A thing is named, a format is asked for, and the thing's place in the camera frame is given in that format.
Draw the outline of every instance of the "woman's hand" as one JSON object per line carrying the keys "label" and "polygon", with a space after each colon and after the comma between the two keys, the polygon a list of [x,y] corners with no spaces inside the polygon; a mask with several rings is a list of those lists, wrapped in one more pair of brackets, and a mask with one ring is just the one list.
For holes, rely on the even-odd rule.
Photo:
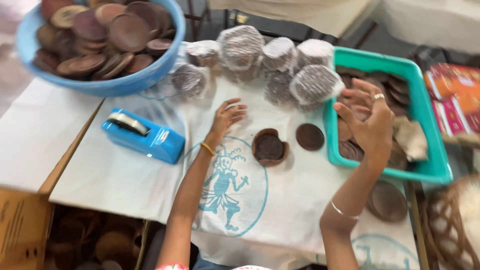
{"label": "woman's hand", "polygon": [[359,91],[356,97],[364,97],[361,105],[368,106],[372,115],[365,122],[362,122],[342,103],[335,103],[334,109],[347,122],[355,140],[365,152],[365,158],[369,165],[383,170],[392,150],[393,119],[395,116],[384,98],[373,100],[375,95],[382,93],[378,87],[358,79],[353,79],[353,86],[357,89],[356,91]]}
{"label": "woman's hand", "polygon": [[227,129],[234,123],[243,119],[242,115],[247,114],[247,105],[233,105],[240,101],[240,98],[232,98],[222,103],[215,112],[212,128],[205,138],[205,143],[214,149],[222,140]]}

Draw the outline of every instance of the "white cloth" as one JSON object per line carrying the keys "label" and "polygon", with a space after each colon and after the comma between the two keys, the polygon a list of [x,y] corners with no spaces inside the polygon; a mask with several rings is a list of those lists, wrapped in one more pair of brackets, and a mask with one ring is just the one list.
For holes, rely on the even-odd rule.
{"label": "white cloth", "polygon": [[33,80],[0,118],[0,186],[36,193],[101,101]]}
{"label": "white cloth", "polygon": [[[180,53],[183,56],[184,45]],[[205,99],[186,102],[168,76],[140,94],[107,98],[50,201],[165,223],[214,111],[224,100],[240,97],[249,106],[248,115],[229,128],[215,149],[193,225],[198,231],[192,235],[193,243],[205,259],[231,266],[289,270],[307,261],[325,263],[318,222],[351,170],[332,165],[326,145],[308,152],[296,142],[295,130],[302,123],[314,123],[324,131],[321,113],[304,115],[294,108],[273,106],[264,100],[262,87],[262,79],[238,86],[217,77]],[[169,165],[111,143],[100,126],[115,107],[184,135],[184,156],[178,164]],[[258,164],[251,152],[253,137],[267,127],[277,129],[280,139],[290,144],[288,158],[270,168]],[[402,189],[401,182],[394,183]],[[391,225],[365,212],[352,239],[362,263],[419,269],[408,218]]]}
{"label": "white cloth", "polygon": [[253,15],[301,23],[336,37],[378,0],[209,0],[211,9],[237,9]]}
{"label": "white cloth", "polygon": [[382,0],[373,19],[409,43],[480,53],[476,0]]}

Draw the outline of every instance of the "silver bangle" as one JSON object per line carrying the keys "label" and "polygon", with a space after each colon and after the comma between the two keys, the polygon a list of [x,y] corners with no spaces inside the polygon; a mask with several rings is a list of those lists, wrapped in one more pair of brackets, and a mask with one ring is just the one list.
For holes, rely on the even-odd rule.
{"label": "silver bangle", "polygon": [[385,98],[385,96],[383,94],[376,94],[375,96],[373,96],[372,100],[376,101],[379,98]]}
{"label": "silver bangle", "polygon": [[340,209],[338,209],[335,204],[333,204],[333,200],[330,201],[330,203],[332,204],[333,208],[342,216],[345,216],[347,218],[350,218],[350,219],[353,219],[353,220],[359,220],[360,219],[360,215],[359,216],[349,216],[349,215],[346,215],[344,212],[342,212]]}

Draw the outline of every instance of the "gold bangle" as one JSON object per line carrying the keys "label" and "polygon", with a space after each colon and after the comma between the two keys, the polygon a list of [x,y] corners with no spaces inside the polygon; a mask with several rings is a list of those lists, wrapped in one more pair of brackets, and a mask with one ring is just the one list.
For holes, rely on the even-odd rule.
{"label": "gold bangle", "polygon": [[210,152],[210,154],[212,154],[212,157],[215,156],[215,154],[213,153],[213,150],[210,148],[210,146],[208,146],[208,144],[206,144],[206,143],[201,143],[200,145],[203,146],[203,147],[205,147],[205,148]]}

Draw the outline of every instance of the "woman's left hand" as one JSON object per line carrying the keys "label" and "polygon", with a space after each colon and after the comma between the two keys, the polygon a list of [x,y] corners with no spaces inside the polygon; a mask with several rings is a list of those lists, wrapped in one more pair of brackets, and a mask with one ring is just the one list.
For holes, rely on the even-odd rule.
{"label": "woman's left hand", "polygon": [[205,143],[214,149],[222,140],[227,129],[234,123],[243,119],[242,115],[247,114],[247,105],[233,105],[240,101],[240,98],[232,98],[222,103],[215,112],[215,119],[210,132],[205,138]]}

